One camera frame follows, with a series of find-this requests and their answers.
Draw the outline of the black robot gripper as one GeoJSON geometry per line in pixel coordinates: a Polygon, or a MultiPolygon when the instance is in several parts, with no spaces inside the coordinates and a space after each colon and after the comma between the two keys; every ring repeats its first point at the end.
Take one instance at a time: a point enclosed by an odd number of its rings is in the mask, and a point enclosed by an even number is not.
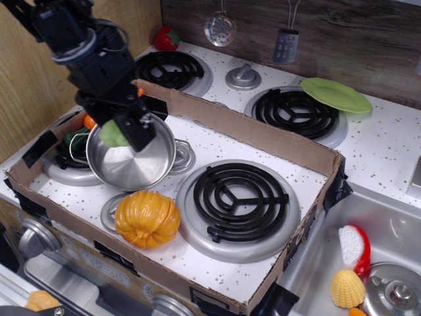
{"type": "Polygon", "coordinates": [[[78,88],[76,101],[99,126],[114,119],[136,152],[155,138],[155,125],[132,84],[135,63],[128,49],[91,50],[64,59],[69,80],[78,88]]]}

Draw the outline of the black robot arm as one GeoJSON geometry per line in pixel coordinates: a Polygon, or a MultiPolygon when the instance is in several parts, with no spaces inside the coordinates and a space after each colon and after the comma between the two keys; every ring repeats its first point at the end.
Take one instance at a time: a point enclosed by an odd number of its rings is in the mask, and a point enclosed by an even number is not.
{"type": "Polygon", "coordinates": [[[94,18],[92,1],[3,1],[6,9],[51,58],[65,66],[75,96],[99,126],[110,120],[136,151],[155,137],[144,100],[132,84],[135,61],[129,52],[125,29],[111,21],[94,18]]]}

